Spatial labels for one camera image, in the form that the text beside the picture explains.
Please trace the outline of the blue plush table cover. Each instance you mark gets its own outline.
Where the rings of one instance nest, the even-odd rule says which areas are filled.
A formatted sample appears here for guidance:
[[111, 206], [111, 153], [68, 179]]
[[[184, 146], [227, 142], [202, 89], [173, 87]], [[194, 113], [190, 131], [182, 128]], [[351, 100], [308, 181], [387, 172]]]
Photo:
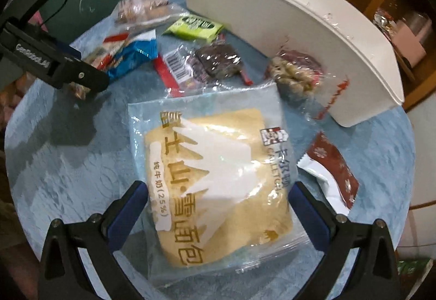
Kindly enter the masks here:
[[[86, 220], [103, 212], [136, 179], [127, 106], [163, 96], [162, 80], [145, 65], [92, 101], [76, 99], [36, 81], [7, 125], [5, 152], [10, 189], [24, 233], [40, 256], [50, 223]], [[398, 244], [407, 219], [414, 180], [412, 125], [402, 108], [351, 128], [330, 117], [311, 124], [284, 107], [297, 155], [323, 130], [340, 150], [360, 188], [350, 218], [386, 221]], [[164, 290], [146, 281], [145, 234], [136, 225], [116, 259], [147, 299], [292, 299], [320, 261], [306, 244], [298, 251], [245, 273], [195, 276]]]

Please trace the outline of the red white small packet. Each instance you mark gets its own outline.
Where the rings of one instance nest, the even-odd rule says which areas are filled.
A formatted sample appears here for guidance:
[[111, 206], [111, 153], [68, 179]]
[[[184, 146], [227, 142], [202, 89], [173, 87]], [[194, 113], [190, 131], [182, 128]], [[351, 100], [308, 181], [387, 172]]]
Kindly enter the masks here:
[[323, 132], [319, 132], [306, 153], [298, 160], [297, 167], [316, 178], [336, 214], [348, 216], [360, 184], [338, 148]]

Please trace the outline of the white plastic storage bin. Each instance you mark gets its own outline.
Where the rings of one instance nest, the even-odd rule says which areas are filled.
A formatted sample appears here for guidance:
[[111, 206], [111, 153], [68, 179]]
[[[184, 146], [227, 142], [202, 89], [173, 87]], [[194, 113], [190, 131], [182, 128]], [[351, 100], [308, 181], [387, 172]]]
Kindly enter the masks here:
[[282, 46], [311, 55], [350, 84], [330, 109], [352, 127], [404, 103], [390, 42], [345, 0], [186, 0], [189, 10], [223, 24], [267, 57]]

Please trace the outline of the clear bag yellow bread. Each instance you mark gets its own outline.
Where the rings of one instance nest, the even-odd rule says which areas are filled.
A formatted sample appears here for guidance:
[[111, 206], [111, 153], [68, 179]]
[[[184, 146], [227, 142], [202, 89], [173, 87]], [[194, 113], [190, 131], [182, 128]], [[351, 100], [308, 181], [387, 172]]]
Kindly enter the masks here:
[[308, 241], [288, 200], [298, 177], [274, 82], [128, 106], [149, 281], [243, 272]]

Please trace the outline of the wooden corner shelf unit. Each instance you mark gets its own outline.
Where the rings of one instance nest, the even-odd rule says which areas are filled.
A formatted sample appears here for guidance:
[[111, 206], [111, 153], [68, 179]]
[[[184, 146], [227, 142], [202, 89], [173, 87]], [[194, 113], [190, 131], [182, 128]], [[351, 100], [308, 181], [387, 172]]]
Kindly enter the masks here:
[[391, 41], [410, 111], [435, 93], [435, 5], [430, 0], [370, 0], [364, 14]]

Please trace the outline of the clear bag nut cluster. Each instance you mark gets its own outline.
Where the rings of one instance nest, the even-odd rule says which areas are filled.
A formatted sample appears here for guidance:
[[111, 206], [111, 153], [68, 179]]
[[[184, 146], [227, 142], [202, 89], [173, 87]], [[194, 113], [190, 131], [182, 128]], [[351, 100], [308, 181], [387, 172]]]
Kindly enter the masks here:
[[350, 86], [348, 76], [330, 73], [314, 57], [296, 50], [281, 49], [270, 59], [265, 75], [308, 120], [324, 119]]

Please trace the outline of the green pastry snack packet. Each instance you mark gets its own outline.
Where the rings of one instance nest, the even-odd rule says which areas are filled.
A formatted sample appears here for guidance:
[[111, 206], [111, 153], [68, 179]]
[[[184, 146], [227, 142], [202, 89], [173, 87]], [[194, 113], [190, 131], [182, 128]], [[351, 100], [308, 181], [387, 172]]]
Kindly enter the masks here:
[[173, 35], [185, 41], [213, 42], [224, 25], [195, 15], [182, 16], [170, 25], [164, 35]]

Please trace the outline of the blue white snack packet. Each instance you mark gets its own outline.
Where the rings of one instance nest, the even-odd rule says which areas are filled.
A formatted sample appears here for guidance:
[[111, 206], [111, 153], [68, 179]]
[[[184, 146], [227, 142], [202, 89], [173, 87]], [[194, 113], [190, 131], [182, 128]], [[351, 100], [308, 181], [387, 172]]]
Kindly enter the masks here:
[[105, 72], [114, 82], [158, 58], [156, 30], [136, 35], [121, 33], [105, 38], [83, 61]]

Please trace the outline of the dark nut bar red-edged bag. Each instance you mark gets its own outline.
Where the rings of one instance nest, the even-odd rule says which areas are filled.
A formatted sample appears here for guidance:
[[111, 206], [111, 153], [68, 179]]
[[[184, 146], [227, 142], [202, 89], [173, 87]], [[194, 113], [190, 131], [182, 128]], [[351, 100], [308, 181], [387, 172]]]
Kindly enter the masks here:
[[220, 34], [211, 43], [203, 40], [180, 43], [160, 54], [154, 67], [167, 96], [183, 97], [213, 90], [229, 90], [225, 81], [237, 77], [244, 86], [253, 81], [246, 73], [243, 59]]

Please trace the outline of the clear bag brown biscuits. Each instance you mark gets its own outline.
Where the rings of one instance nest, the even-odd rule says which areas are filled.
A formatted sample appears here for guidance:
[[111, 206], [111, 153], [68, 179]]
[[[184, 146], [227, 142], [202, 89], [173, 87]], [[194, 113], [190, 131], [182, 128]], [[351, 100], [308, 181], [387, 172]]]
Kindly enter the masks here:
[[111, 15], [116, 29], [132, 31], [137, 27], [147, 29], [176, 21], [189, 14], [187, 9], [171, 0], [121, 0]]

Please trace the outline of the pink basket with jar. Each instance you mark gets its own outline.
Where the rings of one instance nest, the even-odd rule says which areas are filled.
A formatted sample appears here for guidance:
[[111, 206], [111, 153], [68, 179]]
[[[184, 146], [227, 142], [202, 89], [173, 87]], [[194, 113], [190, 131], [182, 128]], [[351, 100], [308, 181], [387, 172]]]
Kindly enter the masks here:
[[392, 43], [401, 57], [414, 68], [427, 56], [435, 42], [432, 20], [427, 14], [409, 12], [396, 24], [397, 32]]

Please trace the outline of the shiny wrappers on shelf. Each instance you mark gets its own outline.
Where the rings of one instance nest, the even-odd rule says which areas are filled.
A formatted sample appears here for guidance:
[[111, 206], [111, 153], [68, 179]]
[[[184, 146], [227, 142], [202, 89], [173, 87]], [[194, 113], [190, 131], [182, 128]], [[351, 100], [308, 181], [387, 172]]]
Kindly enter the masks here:
[[393, 17], [381, 8], [378, 8], [373, 16], [373, 23], [388, 36], [392, 37], [397, 32], [397, 24]]

